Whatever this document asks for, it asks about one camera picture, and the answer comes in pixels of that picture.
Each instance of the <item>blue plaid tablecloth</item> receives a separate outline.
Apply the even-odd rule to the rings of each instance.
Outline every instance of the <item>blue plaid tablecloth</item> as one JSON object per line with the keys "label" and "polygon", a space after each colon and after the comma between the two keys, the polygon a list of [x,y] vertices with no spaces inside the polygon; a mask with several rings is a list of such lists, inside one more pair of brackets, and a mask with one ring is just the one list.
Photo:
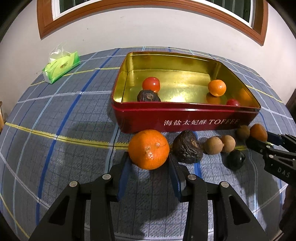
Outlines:
{"label": "blue plaid tablecloth", "polygon": [[[262,109],[251,123],[273,133],[295,136],[296,125],[278,95],[254,70],[223,57],[169,47],[134,47],[81,56],[81,64],[50,85],[43,76],[28,87],[0,135],[0,209],[20,240],[28,240],[42,216],[73,180],[92,181],[121,160],[131,135],[121,133],[110,94],[119,67],[132,51],[171,51],[212,58],[231,69],[250,89]],[[230,134],[198,131],[198,138]],[[178,133],[164,133],[171,144]],[[224,167],[219,155],[204,155],[189,170],[207,182],[229,182],[266,233],[278,232],[286,184],[264,171],[262,157],[243,151],[245,165],[237,172]],[[112,203],[117,240],[182,240],[187,203],[174,196],[167,166],[154,171],[132,167],[126,194]],[[86,207],[85,238],[89,240]],[[209,201],[209,240],[213,213]]]}

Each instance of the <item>metal screw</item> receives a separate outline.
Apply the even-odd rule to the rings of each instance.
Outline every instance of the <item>metal screw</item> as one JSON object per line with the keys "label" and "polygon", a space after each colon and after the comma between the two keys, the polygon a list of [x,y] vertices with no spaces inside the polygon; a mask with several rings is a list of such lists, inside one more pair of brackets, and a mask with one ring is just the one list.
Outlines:
{"label": "metal screw", "polygon": [[221,186],[224,188],[229,187],[229,183],[228,182],[221,182]]}
{"label": "metal screw", "polygon": [[189,180],[195,180],[196,179],[196,176],[194,174],[189,174],[188,175],[188,179]]}
{"label": "metal screw", "polygon": [[110,174],[104,174],[103,175],[103,179],[104,180],[109,180],[111,178],[111,175]]}
{"label": "metal screw", "polygon": [[69,183],[69,186],[73,188],[73,187],[76,187],[77,184],[78,184],[78,182],[72,181],[72,182]]}

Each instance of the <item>chinese characters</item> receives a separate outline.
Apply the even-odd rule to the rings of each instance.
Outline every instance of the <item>chinese characters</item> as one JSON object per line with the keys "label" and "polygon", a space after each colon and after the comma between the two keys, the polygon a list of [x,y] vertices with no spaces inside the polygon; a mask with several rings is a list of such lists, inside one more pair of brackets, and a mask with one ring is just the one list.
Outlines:
{"label": "chinese characters", "polygon": [[204,125],[207,123],[207,120],[165,120],[164,121],[164,126],[185,126],[185,125]]}
{"label": "chinese characters", "polygon": [[237,124],[239,119],[217,119],[217,120],[165,120],[164,126],[189,126],[189,125],[219,125],[219,124]]}

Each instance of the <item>black fruit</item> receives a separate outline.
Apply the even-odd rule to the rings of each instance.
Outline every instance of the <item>black fruit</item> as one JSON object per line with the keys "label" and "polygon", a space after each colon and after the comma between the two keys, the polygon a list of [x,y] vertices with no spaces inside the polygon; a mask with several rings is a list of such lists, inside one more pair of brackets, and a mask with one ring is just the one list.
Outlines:
{"label": "black fruit", "polygon": [[223,162],[223,164],[230,170],[236,171],[244,165],[245,159],[246,159],[246,156],[244,155],[244,153],[242,153],[240,150],[233,150],[225,158],[225,161]]}
{"label": "black fruit", "polygon": [[182,131],[173,141],[173,153],[179,162],[197,163],[202,159],[202,149],[192,131]]}
{"label": "black fruit", "polygon": [[152,90],[141,90],[137,96],[137,101],[158,101],[161,102],[160,98]]}

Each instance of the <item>green tissue box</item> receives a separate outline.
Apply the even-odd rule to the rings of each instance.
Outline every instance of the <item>green tissue box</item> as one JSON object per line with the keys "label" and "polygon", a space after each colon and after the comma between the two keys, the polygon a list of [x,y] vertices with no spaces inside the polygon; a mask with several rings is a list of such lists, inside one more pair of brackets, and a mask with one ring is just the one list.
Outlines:
{"label": "green tissue box", "polygon": [[80,59],[77,52],[69,53],[61,58],[58,58],[47,64],[42,70],[44,80],[47,83],[53,84],[68,71],[80,64]]}

